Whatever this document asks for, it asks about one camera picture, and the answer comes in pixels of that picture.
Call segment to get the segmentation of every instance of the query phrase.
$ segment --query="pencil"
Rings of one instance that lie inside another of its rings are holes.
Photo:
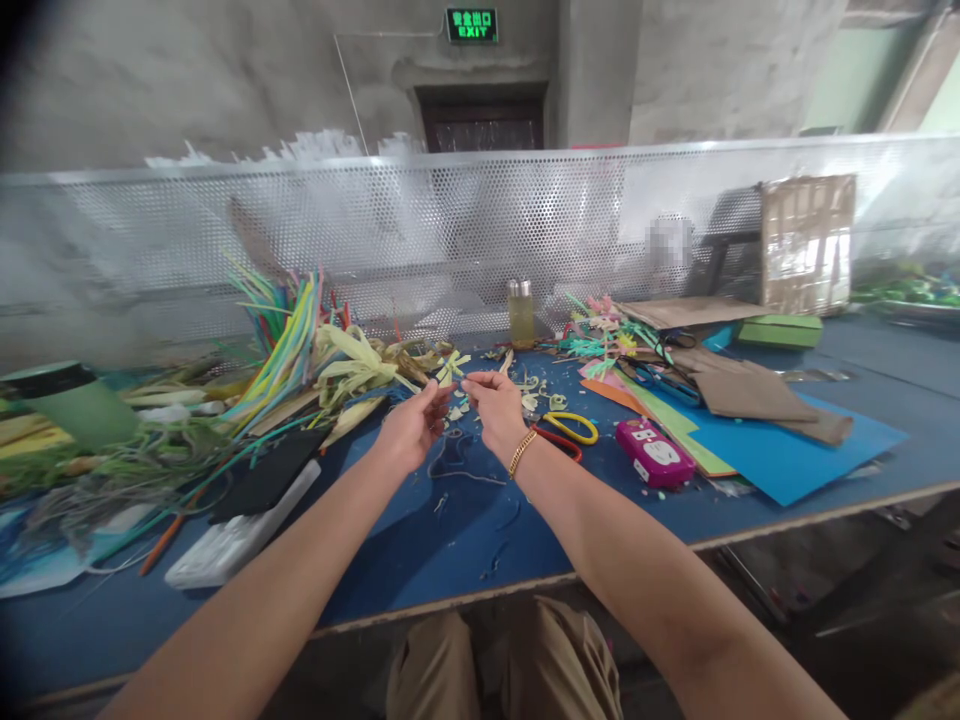
[[[197,500],[200,499],[200,496],[203,495],[206,490],[206,488],[201,488],[200,491],[190,499],[190,502],[187,504],[187,510],[192,510],[196,506]],[[157,564],[157,561],[160,559],[160,556],[163,555],[163,551],[167,549],[167,546],[173,542],[173,538],[177,536],[180,527],[186,520],[187,516],[185,513],[180,513],[173,519],[173,523],[171,523],[170,527],[166,529],[166,532],[160,536],[157,544],[153,547],[153,550],[150,551],[147,559],[144,560],[143,567],[140,568],[140,577],[143,577],[153,570],[153,566]]]

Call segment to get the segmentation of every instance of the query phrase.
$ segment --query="perforated metal panel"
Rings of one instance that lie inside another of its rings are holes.
[[[142,364],[249,332],[231,198],[286,267],[322,263],[371,332],[396,310],[406,334],[449,336],[505,329],[511,277],[551,329],[568,292],[755,300],[756,243],[714,277],[715,241],[758,231],[756,184],[791,175],[857,174],[855,268],[953,255],[958,157],[957,136],[860,136],[7,176],[0,365]]]

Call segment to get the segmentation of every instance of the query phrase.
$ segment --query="oil bottle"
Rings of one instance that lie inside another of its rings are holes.
[[[536,338],[533,329],[533,293],[529,280],[507,281],[510,341],[517,350],[529,350]]]

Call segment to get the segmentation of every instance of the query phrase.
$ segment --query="green exit sign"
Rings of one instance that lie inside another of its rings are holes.
[[[447,8],[447,37],[452,43],[495,45],[497,11],[476,8]]]

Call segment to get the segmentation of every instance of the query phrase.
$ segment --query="left hand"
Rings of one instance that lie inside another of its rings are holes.
[[[391,458],[391,463],[404,476],[427,459],[427,452],[443,434],[443,418],[456,384],[440,387],[431,380],[419,394],[400,403],[380,427],[373,449]]]

